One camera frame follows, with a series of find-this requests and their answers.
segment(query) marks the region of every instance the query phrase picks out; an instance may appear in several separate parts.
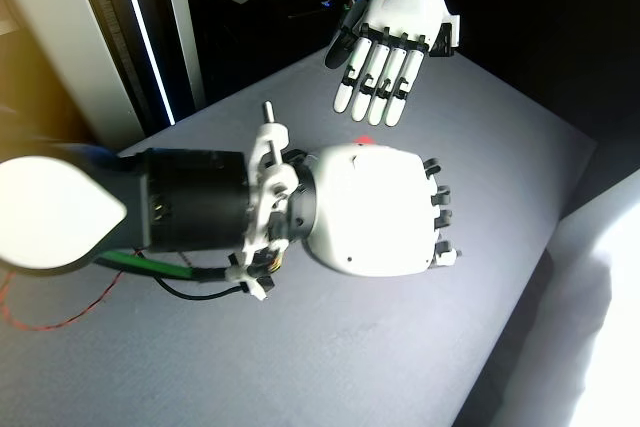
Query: table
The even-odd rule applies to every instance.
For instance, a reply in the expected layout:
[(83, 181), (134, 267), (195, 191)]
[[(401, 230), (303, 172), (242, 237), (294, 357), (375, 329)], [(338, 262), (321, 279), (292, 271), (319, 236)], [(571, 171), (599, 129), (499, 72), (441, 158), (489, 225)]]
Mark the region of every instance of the table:
[[(462, 56), (425, 63), (398, 127), (331, 108), (342, 71), (322, 54), (198, 112), (147, 147), (249, 152), (273, 102), (291, 146), (369, 135), (438, 157), (451, 186), (456, 266), (417, 276), (340, 275), (293, 246), (265, 302), (187, 302), (127, 275), (104, 305), (53, 333), (0, 325), (6, 425), (446, 426), (462, 406), (540, 258), (593, 142)], [(191, 255), (217, 265), (224, 253)], [(165, 259), (178, 261), (167, 254)], [(113, 272), (20, 278), (12, 309), (73, 314)], [(203, 293), (211, 286), (192, 287)]]

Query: robotic arm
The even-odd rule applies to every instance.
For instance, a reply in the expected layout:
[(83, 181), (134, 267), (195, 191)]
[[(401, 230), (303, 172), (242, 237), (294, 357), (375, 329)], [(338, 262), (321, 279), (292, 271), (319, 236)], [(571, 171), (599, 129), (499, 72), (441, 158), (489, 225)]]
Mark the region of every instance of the robotic arm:
[[(0, 261), (65, 271), (92, 261), (136, 273), (240, 283), (264, 299), (290, 243), (351, 275), (397, 276), (452, 265), (440, 240), (448, 187), (434, 159), (378, 145), (284, 153), (288, 130), (265, 123), (239, 152), (147, 150), (119, 158), (87, 146), (22, 147), (0, 163)], [(233, 250), (195, 268), (118, 252)]]
[(336, 68), (352, 51), (334, 110), (395, 126), (426, 54), (453, 55), (460, 17), (444, 0), (359, 0), (347, 14), (325, 63)]

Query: red wire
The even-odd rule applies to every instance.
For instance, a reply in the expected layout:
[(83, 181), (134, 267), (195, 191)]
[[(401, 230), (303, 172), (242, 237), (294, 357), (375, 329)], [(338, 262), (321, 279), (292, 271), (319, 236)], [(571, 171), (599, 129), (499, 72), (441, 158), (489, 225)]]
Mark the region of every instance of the red wire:
[(95, 301), (93, 301), (86, 309), (84, 309), (79, 314), (74, 315), (73, 317), (70, 317), (67, 320), (60, 322), (58, 324), (34, 326), (34, 325), (23, 324), (19, 320), (16, 320), (13, 317), (13, 315), (11, 315), (11, 311), (9, 310), (9, 307), (6, 304), (6, 297), (7, 297), (7, 294), (9, 293), (9, 286), (11, 285), (11, 279), (13, 279), (13, 277), (15, 276), (15, 272), (8, 272), (4, 278), (4, 281), (2, 282), (2, 289), (0, 289), (0, 310), (2, 311), (2, 317), (4, 318), (5, 322), (11, 325), (12, 327), (15, 327), (16, 329), (20, 329), (20, 330), (30, 331), (30, 332), (47, 332), (50, 330), (59, 329), (61, 327), (66, 327), (67, 325), (72, 324), (73, 322), (76, 322), (78, 319), (80, 319), (80, 317), (91, 312), (96, 307), (96, 305), (102, 302), (104, 298), (109, 294), (111, 289), (113, 289), (113, 287), (118, 283), (118, 281), (120, 280), (120, 277), (122, 277), (122, 274), (123, 272), (118, 272), (118, 274), (111, 281), (111, 284), (109, 284), (109, 287), (107, 287), (104, 290), (104, 292), (100, 294), (100, 297), (98, 297)]

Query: red object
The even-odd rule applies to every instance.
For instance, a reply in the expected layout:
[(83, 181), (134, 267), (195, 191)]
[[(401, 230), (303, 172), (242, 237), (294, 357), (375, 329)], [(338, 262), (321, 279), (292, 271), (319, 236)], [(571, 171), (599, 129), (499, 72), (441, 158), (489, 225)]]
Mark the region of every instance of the red object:
[(376, 141), (373, 140), (368, 135), (361, 135), (360, 137), (358, 137), (353, 142), (356, 143), (356, 144), (375, 144), (376, 143)]
[(11, 279), (13, 279), (13, 277), (15, 276), (15, 273), (8, 272), (4, 278), (4, 281), (2, 282), (2, 285), (0, 286), (0, 311), (2, 311), (2, 317), (4, 318), (5, 322), (10, 326), (15, 327), (16, 329), (26, 330), (30, 332), (46, 332), (49, 330), (56, 330), (61, 327), (65, 327), (69, 324), (72, 324), (73, 322), (76, 322), (78, 319), (80, 319), (80, 317), (91, 312), (100, 302), (104, 300), (104, 298), (107, 296), (107, 294), (109, 294), (111, 289), (113, 289), (113, 287), (118, 283), (118, 281), (120, 280), (120, 277), (122, 277), (122, 274), (123, 272), (118, 272), (118, 274), (111, 281), (111, 284), (109, 284), (109, 286), (104, 290), (104, 292), (102, 292), (100, 297), (98, 297), (95, 301), (93, 301), (86, 309), (84, 309), (79, 314), (76, 314), (73, 317), (70, 317), (67, 320), (57, 324), (34, 326), (34, 325), (23, 324), (19, 320), (16, 320), (13, 317), (13, 315), (11, 315), (11, 311), (9, 310), (9, 307), (6, 304), (6, 297), (7, 297), (7, 294), (9, 293), (9, 286), (11, 285)]

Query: white light strip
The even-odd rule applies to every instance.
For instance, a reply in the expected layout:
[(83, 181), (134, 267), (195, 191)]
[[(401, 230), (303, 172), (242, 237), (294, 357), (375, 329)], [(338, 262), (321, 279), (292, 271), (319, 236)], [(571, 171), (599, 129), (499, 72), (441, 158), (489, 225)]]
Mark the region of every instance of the white light strip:
[(162, 77), (160, 77), (160, 71), (158, 70), (158, 64), (156, 63), (156, 57), (155, 55), (153, 55), (151, 41), (149, 40), (147, 28), (144, 25), (144, 19), (142, 18), (140, 4), (138, 3), (138, 0), (131, 0), (131, 4), (133, 5), (133, 11), (136, 14), (136, 20), (138, 21), (138, 27), (140, 27), (140, 33), (142, 34), (144, 46), (147, 49), (147, 55), (149, 56), (149, 60), (151, 61), (153, 75), (155, 76), (156, 82), (158, 83), (158, 89), (160, 90), (160, 96), (162, 97), (162, 102), (164, 103), (164, 109), (167, 111), (167, 117), (169, 117), (169, 123), (171, 125), (175, 125), (176, 121), (173, 118), (173, 112), (171, 112), (171, 107), (169, 106), (169, 99), (167, 98), (167, 92), (164, 90), (164, 84), (162, 83)]

